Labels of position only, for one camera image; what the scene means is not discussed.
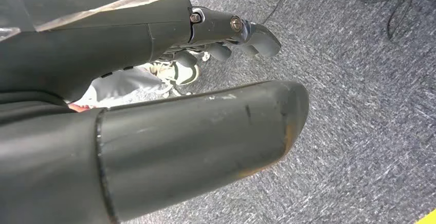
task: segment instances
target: carpet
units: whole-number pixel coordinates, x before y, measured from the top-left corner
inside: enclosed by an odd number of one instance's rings
[[[278,1],[192,0],[257,23]],[[129,223],[414,223],[435,209],[436,0],[282,0],[265,25],[282,43],[277,56],[235,48],[228,61],[202,63],[184,90],[303,83],[310,112],[294,148],[265,171]]]

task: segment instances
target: bolt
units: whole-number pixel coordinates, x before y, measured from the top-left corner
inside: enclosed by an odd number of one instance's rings
[[[230,26],[235,32],[240,32],[242,29],[242,21],[238,16],[233,16],[230,20]]]
[[[200,23],[202,21],[202,17],[198,13],[193,13],[189,17],[191,19],[191,22],[193,23]]]

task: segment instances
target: robotic hand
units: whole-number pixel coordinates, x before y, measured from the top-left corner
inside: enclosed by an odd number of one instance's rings
[[[187,50],[218,59],[230,56],[227,44],[265,56],[280,50],[268,29],[233,14],[161,0],[49,30],[24,27],[0,42],[1,223],[126,221],[259,171],[303,129],[308,95],[295,82],[67,108],[113,71],[155,60],[195,64]]]

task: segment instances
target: white sneaker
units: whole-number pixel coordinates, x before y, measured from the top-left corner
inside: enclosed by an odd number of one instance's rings
[[[146,63],[141,67],[168,85],[187,85],[197,80],[199,75],[197,65],[186,67],[178,62],[155,61]]]

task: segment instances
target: gray pants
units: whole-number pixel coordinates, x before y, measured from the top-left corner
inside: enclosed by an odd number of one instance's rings
[[[153,92],[161,86],[162,81],[141,67],[116,71],[105,78],[97,78],[83,97],[75,102],[77,105],[111,106],[137,89]]]

